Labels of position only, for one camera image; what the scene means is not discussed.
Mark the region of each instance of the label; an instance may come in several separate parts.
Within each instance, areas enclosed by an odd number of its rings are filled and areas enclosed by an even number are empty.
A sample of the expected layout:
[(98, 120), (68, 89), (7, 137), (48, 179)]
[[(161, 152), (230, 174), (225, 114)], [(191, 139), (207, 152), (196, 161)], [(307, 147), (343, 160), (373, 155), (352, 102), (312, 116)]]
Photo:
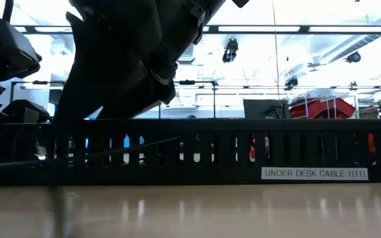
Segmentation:
[(262, 180), (368, 180), (367, 168), (290, 168), (263, 167)]

